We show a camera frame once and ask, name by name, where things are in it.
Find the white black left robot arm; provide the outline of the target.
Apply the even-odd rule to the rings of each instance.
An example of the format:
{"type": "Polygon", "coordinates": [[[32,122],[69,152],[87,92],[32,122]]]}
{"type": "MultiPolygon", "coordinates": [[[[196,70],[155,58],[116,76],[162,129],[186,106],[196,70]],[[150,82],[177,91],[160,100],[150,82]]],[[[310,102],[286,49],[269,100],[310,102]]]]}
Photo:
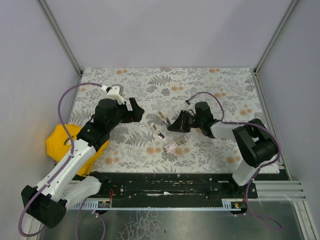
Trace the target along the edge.
{"type": "Polygon", "coordinates": [[[119,124],[140,122],[144,109],[135,98],[129,98],[131,110],[125,103],[105,98],[98,102],[91,119],[71,142],[70,150],[56,167],[36,186],[26,185],[21,191],[27,214],[52,229],[64,218],[67,210],[81,200],[95,195],[101,181],[92,176],[70,187],[69,183],[80,168],[110,139],[111,131],[119,124]]]}

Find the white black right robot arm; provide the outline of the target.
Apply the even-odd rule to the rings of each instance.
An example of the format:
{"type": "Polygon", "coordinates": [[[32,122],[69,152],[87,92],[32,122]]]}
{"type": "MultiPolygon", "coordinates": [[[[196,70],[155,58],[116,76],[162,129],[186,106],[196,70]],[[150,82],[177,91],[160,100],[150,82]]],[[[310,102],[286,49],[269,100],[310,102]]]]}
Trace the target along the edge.
{"type": "Polygon", "coordinates": [[[224,122],[214,118],[205,101],[196,103],[194,109],[181,110],[177,119],[167,127],[168,131],[178,133],[188,133],[191,129],[200,129],[204,136],[211,139],[227,139],[237,144],[242,161],[232,174],[232,179],[238,186],[252,181],[261,168],[271,164],[274,156],[281,156],[279,141],[260,119],[224,122]]]}

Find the red white staple box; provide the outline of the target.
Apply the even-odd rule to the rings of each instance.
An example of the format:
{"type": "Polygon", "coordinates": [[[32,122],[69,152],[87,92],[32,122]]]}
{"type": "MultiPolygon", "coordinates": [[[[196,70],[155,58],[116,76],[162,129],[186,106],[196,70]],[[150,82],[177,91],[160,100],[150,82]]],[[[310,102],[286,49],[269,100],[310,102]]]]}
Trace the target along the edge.
{"type": "Polygon", "coordinates": [[[186,136],[181,136],[181,137],[173,140],[172,142],[168,143],[163,148],[164,148],[165,152],[168,154],[168,153],[172,152],[173,150],[177,149],[179,146],[181,146],[187,142],[188,142],[188,138],[186,136]]]}

